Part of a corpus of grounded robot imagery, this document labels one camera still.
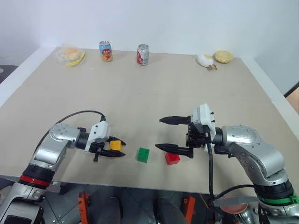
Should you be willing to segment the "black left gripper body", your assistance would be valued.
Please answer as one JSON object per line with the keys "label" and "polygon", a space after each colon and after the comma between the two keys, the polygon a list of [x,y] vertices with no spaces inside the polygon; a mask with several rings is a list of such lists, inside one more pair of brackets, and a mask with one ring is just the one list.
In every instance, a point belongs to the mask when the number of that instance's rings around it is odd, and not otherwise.
{"label": "black left gripper body", "polygon": [[93,162],[97,162],[99,159],[99,156],[112,157],[112,154],[104,149],[106,142],[109,143],[110,139],[106,140],[105,142],[101,142],[101,143],[93,142],[90,145],[89,152],[95,153]]}

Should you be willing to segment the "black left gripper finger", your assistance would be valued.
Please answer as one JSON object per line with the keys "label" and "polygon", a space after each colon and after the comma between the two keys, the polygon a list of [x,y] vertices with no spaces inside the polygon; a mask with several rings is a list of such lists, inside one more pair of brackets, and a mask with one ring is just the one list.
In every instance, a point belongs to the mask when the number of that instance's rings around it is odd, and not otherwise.
{"label": "black left gripper finger", "polygon": [[118,151],[118,150],[105,150],[105,149],[103,149],[100,152],[100,155],[105,156],[105,157],[123,157],[126,154],[121,152],[121,151]]}
{"label": "black left gripper finger", "polygon": [[125,145],[126,145],[126,143],[125,143],[124,141],[120,140],[119,138],[116,138],[116,137],[113,137],[113,136],[110,136],[110,137],[108,138],[108,142],[116,141],[116,140],[119,140],[119,141],[121,142],[121,145],[122,145],[122,146],[125,146]]}

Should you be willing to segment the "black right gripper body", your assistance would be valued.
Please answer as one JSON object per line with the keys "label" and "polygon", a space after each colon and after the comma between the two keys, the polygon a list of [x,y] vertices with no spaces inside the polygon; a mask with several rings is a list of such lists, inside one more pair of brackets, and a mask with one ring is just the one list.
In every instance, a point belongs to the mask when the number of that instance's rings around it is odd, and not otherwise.
{"label": "black right gripper body", "polygon": [[186,134],[186,147],[204,148],[207,143],[212,143],[210,128],[203,125],[200,130],[191,122],[188,124],[188,133]]}

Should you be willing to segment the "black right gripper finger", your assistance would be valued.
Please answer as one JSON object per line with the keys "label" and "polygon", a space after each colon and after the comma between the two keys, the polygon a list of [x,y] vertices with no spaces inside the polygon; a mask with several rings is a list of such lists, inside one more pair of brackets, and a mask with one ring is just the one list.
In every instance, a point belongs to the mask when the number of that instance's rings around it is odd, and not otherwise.
{"label": "black right gripper finger", "polygon": [[193,158],[193,148],[179,147],[178,145],[169,143],[156,144],[155,146],[160,150],[171,154],[183,155],[188,158]]}
{"label": "black right gripper finger", "polygon": [[168,124],[168,125],[188,125],[191,122],[191,116],[169,116],[164,117],[159,120],[159,122]]}

